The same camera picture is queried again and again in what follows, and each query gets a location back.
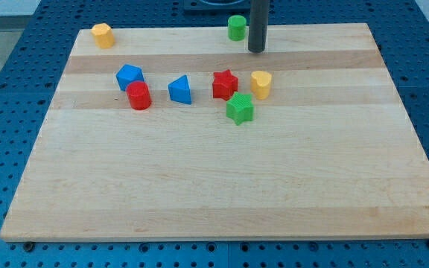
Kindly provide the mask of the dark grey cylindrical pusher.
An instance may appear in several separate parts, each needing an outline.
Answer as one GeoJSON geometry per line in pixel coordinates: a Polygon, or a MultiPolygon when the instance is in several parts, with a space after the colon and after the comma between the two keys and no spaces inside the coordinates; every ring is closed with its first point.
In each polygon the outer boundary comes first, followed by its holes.
{"type": "Polygon", "coordinates": [[[251,1],[248,50],[252,53],[261,53],[265,50],[269,7],[269,0],[251,1]]]}

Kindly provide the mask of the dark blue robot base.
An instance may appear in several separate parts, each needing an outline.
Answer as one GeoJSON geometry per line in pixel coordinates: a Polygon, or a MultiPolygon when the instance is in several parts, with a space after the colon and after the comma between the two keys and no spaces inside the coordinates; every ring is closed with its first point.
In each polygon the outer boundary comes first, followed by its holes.
{"type": "Polygon", "coordinates": [[[185,13],[234,12],[250,9],[250,0],[182,0],[185,13]]]}

